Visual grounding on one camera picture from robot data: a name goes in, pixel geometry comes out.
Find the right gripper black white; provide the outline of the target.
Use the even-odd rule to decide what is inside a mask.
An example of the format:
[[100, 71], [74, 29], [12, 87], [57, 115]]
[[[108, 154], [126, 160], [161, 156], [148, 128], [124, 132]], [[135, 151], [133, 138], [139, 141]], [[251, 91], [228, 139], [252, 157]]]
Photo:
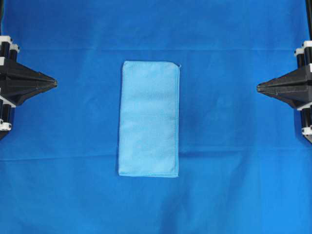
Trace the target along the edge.
[[304, 65], [281, 77], [257, 85], [261, 94], [280, 100], [297, 109], [301, 116], [301, 134], [312, 142], [312, 41], [306, 40], [295, 52]]

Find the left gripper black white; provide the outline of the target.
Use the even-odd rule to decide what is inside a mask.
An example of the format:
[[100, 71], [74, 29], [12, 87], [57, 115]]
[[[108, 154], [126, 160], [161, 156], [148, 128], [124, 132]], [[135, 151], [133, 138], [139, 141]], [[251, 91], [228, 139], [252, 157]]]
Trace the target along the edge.
[[[20, 47], [10, 36], [0, 37], [0, 139], [13, 128], [16, 106], [40, 93], [56, 88], [57, 81], [18, 62]], [[45, 82], [8, 82], [10, 78]]]

